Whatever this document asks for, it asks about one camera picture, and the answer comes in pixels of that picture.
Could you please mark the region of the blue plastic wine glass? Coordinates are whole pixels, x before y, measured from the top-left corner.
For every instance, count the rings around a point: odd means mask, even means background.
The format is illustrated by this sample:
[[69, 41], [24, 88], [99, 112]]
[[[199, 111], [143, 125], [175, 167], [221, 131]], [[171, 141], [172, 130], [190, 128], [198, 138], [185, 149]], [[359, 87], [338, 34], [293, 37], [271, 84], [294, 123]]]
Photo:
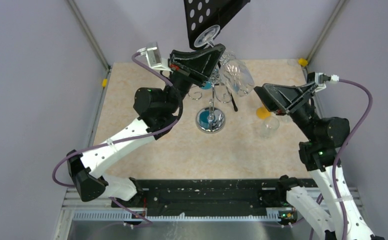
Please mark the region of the blue plastic wine glass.
[[200, 89], [202, 90], [209, 90], [214, 86], [214, 84], [211, 81], [207, 81], [204, 86], [201, 86]]

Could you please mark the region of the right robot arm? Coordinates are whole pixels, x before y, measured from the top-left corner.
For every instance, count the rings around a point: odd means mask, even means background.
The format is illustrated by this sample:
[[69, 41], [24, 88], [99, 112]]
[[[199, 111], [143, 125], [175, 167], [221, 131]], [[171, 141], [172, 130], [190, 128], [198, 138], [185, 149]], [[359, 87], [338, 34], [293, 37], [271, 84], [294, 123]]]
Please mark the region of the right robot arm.
[[254, 88], [269, 112], [288, 115], [307, 137], [299, 143], [299, 157], [312, 177], [326, 208], [322, 208], [295, 178], [284, 176], [275, 192], [281, 206], [293, 206], [321, 240], [376, 240], [347, 186], [340, 155], [355, 129], [341, 117], [319, 117], [310, 99], [326, 88], [310, 81], [302, 86], [266, 83]]

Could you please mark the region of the yellow plastic wine glass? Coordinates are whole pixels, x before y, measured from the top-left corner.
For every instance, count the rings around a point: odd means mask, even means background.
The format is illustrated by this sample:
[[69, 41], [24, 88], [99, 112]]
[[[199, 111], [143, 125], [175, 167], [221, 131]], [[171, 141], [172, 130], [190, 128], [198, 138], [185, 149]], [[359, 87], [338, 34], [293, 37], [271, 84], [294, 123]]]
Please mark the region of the yellow plastic wine glass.
[[261, 120], [264, 120], [272, 115], [271, 112], [269, 112], [264, 106], [257, 108], [255, 114]]

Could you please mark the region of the clear wine glass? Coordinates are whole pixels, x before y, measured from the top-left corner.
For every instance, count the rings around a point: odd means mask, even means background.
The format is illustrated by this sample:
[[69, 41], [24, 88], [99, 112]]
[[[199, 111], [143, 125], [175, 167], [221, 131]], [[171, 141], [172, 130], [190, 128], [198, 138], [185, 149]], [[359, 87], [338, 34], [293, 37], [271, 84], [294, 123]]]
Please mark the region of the clear wine glass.
[[262, 121], [258, 135], [265, 139], [272, 138], [276, 134], [279, 127], [280, 121], [274, 116], [269, 116]]
[[[194, 40], [193, 46], [214, 47], [214, 38], [219, 32], [220, 26], [217, 24], [208, 27]], [[232, 51], [225, 50], [219, 63], [219, 79], [232, 94], [244, 97], [254, 89], [255, 82], [249, 69]]]

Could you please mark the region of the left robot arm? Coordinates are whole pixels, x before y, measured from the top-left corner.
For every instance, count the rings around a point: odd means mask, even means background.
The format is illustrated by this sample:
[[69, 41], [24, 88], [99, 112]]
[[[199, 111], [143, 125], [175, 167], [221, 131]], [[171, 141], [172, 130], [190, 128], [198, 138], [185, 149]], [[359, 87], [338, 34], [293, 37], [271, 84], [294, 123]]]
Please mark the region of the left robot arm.
[[193, 85], [206, 84], [223, 56], [223, 44], [192, 52], [173, 50], [165, 60], [170, 74], [161, 79], [163, 88], [141, 87], [134, 95], [137, 117], [103, 143], [83, 150], [72, 150], [64, 161], [69, 176], [83, 202], [114, 197], [136, 207], [142, 193], [130, 178], [106, 176], [106, 170], [137, 148], [170, 132], [181, 119], [184, 98]]

